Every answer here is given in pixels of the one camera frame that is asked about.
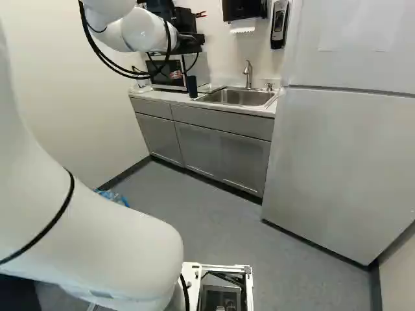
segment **robotic arm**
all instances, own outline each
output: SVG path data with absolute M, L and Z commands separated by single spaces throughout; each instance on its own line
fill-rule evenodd
M 94 36 L 109 47 L 166 50 L 165 23 L 135 0 L 83 4 Z M 0 146 L 0 273 L 59 284 L 114 310 L 165 309 L 182 270 L 180 235 L 101 198 L 41 148 L 19 117 L 1 24 Z
M 136 6 L 136 0 L 82 0 L 89 29 L 107 46 L 119 52 L 165 52 L 167 32 L 162 18 Z M 177 30 L 168 23 L 171 49 Z

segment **gray floor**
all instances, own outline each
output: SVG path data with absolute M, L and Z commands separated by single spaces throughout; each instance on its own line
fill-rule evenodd
M 186 261 L 251 264 L 257 311 L 370 310 L 366 272 L 262 224 L 259 205 L 155 162 L 114 191 L 175 226 Z M 48 299 L 53 288 L 45 286 L 38 288 L 43 311 L 86 310 L 57 289 Z

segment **white countertop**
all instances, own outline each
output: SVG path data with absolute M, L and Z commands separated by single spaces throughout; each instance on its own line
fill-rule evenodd
M 163 100 L 170 102 L 172 104 L 179 104 L 183 106 L 193 106 L 193 107 L 200 107 L 206 109 L 213 109 L 213 110 L 221 110 L 221 111 L 229 111 L 229 112 L 236 112 L 236 113 L 243 113 L 246 115 L 258 115 L 261 117 L 268 117 L 268 118 L 275 118 L 276 109 L 277 109 L 277 100 L 276 99 L 268 108 L 264 106 L 236 106 L 236 105 L 223 105 L 223 104 L 215 104 L 212 102 L 196 102 L 191 100 L 189 94 L 187 93 L 175 93 L 175 92 L 167 92 L 167 91 L 155 91 L 152 90 L 151 87 L 148 87 L 149 91 L 145 93 L 139 93 L 139 89 L 137 87 L 130 87 L 128 94 L 131 97 L 135 98 L 143 98 L 149 100 Z

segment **sink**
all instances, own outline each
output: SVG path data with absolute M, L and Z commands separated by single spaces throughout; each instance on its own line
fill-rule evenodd
M 242 87 L 225 87 L 211 94 L 202 95 L 197 102 L 212 102 L 223 105 L 265 106 L 271 105 L 277 98 L 275 92 L 260 89 L 245 89 Z

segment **refrigerator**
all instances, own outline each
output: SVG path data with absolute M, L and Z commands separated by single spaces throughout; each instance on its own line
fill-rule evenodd
M 262 217 L 369 265 L 415 218 L 415 1 L 293 0 Z

